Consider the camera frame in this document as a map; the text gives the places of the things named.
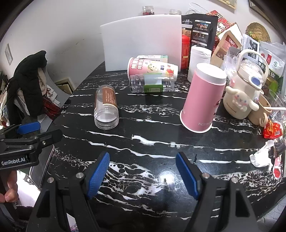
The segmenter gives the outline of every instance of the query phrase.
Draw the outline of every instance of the blue gripper pad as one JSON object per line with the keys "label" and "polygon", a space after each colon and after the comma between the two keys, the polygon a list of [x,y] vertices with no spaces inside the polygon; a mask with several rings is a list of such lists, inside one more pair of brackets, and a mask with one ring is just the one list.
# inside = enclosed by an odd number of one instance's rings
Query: blue gripper pad
{"label": "blue gripper pad", "polygon": [[176,166],[188,193],[197,200],[202,189],[201,171],[195,164],[189,162],[183,152],[179,152],[176,155]]}
{"label": "blue gripper pad", "polygon": [[100,184],[106,174],[106,171],[109,167],[110,157],[109,153],[103,151],[96,162],[88,166],[87,171],[85,172],[85,184],[87,190],[87,197],[91,199],[97,194]]}
{"label": "blue gripper pad", "polygon": [[18,129],[16,129],[16,133],[20,135],[24,135],[30,132],[37,131],[41,128],[41,124],[39,122],[28,123],[24,125],[20,125]]}

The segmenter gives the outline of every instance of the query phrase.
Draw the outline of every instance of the red candy wrapper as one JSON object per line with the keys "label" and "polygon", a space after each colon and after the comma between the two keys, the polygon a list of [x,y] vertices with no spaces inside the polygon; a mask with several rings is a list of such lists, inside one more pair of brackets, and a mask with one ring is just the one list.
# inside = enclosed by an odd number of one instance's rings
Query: red candy wrapper
{"label": "red candy wrapper", "polygon": [[273,123],[268,120],[268,123],[264,127],[263,136],[265,139],[277,139],[282,136],[282,129],[279,123]]}
{"label": "red candy wrapper", "polygon": [[272,172],[276,180],[278,180],[281,177],[281,155],[275,159]]}

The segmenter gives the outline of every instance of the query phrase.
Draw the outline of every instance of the white wall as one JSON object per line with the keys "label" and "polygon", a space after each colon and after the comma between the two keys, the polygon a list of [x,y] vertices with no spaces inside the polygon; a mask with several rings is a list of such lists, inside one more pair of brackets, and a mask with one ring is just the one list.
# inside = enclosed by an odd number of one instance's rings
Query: white wall
{"label": "white wall", "polygon": [[[274,28],[249,9],[248,0],[237,1],[236,11],[217,0],[192,0],[209,11],[217,10],[237,22],[242,33],[251,22],[267,29],[272,42],[282,42]],[[46,50],[47,68],[53,81],[70,77],[78,86],[104,61],[101,24],[140,15],[143,5],[153,5],[155,14],[171,8],[188,11],[189,1],[172,0],[34,0],[14,21],[0,42],[0,69],[13,76],[26,56]],[[13,61],[5,57],[9,43]]]}

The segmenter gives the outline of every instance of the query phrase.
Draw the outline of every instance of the black marble table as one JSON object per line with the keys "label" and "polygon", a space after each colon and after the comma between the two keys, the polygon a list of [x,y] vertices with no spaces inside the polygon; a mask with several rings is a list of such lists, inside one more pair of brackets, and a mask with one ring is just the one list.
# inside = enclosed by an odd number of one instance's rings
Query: black marble table
{"label": "black marble table", "polygon": [[[104,84],[115,88],[120,117],[118,126],[106,131],[95,126],[93,117],[95,92]],[[47,170],[58,179],[83,171],[103,150],[110,154],[103,184],[90,202],[100,227],[184,231],[196,201],[176,168],[179,151],[191,161],[197,155],[202,172],[227,180],[237,177],[257,217],[286,193],[283,179],[275,180],[268,167],[256,168],[249,161],[266,142],[262,130],[247,119],[232,118],[222,102],[208,132],[196,134],[182,126],[179,114],[189,86],[185,71],[178,75],[175,92],[133,94],[126,71],[106,72],[103,63],[74,91],[50,126],[64,134]],[[214,220],[219,212],[215,203]]]}

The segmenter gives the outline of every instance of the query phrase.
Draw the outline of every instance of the metal screw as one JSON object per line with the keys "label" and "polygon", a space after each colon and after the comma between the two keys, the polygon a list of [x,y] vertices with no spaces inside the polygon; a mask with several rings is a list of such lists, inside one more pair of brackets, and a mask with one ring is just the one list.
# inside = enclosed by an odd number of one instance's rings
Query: metal screw
{"label": "metal screw", "polygon": [[84,176],[84,174],[82,172],[78,172],[76,174],[76,178],[81,179]]}
{"label": "metal screw", "polygon": [[205,178],[205,179],[208,179],[208,178],[210,178],[210,174],[204,172],[204,173],[202,174],[202,177]]}
{"label": "metal screw", "polygon": [[55,179],[54,179],[53,177],[49,177],[49,178],[47,179],[47,182],[48,182],[48,183],[53,183],[54,180],[55,180]]}
{"label": "metal screw", "polygon": [[236,177],[231,178],[231,181],[235,184],[238,183],[238,179]]}

